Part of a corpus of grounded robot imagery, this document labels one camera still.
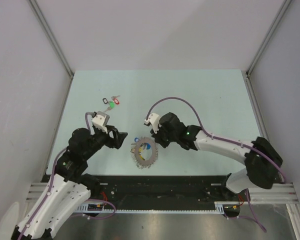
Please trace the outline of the metal disc with keyrings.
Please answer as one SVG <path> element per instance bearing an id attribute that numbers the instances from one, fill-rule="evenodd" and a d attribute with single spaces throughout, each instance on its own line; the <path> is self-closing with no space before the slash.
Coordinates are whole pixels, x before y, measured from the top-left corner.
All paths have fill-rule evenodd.
<path id="1" fill-rule="evenodd" d="M 150 168 L 158 159 L 158 147 L 155 141 L 150 137 L 136 137 L 140 141 L 131 143 L 130 154 L 131 157 L 139 169 Z M 141 153 L 138 152 L 139 148 L 142 148 L 143 143 L 149 143 L 151 149 L 143 150 Z"/>

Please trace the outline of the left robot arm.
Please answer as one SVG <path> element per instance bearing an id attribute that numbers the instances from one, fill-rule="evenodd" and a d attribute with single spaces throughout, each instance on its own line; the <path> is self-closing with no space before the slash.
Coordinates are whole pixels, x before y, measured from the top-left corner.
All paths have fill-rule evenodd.
<path id="1" fill-rule="evenodd" d="M 13 240 L 52 240 L 71 214 L 88 199 L 100 196 L 97 177 L 85 173 L 88 160 L 102 147 L 119 149 L 126 132 L 87 128 L 73 131 L 66 148 L 56 156 L 50 179 L 29 213 L 15 227 Z"/>

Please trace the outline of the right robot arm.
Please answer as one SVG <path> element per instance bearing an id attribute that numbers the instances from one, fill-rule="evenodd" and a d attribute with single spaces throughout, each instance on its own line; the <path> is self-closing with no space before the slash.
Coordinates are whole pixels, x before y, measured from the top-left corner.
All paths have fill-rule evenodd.
<path id="1" fill-rule="evenodd" d="M 222 183 L 220 194 L 227 201 L 232 201 L 245 189 L 270 190 L 283 164 L 270 142 L 260 136 L 253 141 L 235 141 L 207 134 L 200 126 L 184 125 L 171 112 L 163 116 L 151 113 L 144 124 L 151 127 L 151 136 L 163 148 L 176 143 L 185 150 L 212 152 L 243 164 L 244 169 L 228 174 Z"/>

